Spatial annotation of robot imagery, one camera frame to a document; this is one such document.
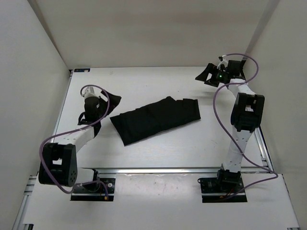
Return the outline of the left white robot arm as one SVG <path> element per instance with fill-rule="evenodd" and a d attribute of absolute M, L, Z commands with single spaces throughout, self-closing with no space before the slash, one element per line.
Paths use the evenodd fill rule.
<path fill-rule="evenodd" d="M 121 96 L 104 90 L 101 93 L 107 100 L 97 96 L 93 87 L 87 87 L 83 95 L 84 111 L 78 117 L 76 131 L 65 134 L 58 142 L 43 145 L 38 175 L 41 184 L 73 187 L 79 181 L 77 152 L 98 135 L 101 120 L 121 101 Z"/>

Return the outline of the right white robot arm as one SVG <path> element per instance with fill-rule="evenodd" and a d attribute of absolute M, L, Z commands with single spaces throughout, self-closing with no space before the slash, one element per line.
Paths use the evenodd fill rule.
<path fill-rule="evenodd" d="M 230 146 L 226 159 L 212 184 L 214 188 L 223 192 L 237 188 L 239 185 L 245 149 L 255 129 L 260 126 L 265 102 L 265 97 L 254 93 L 240 73 L 240 62 L 230 60 L 227 66 L 209 63 L 195 78 L 197 81 L 218 88 L 213 96 L 213 111 L 220 124 L 222 122 L 215 107 L 217 94 L 226 87 L 236 98 L 230 117 L 232 125 Z"/>

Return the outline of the black skirt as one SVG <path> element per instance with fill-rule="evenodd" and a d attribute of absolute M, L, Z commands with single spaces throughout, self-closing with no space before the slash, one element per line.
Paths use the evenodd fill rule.
<path fill-rule="evenodd" d="M 197 99 L 170 96 L 110 118 L 125 146 L 200 119 Z"/>

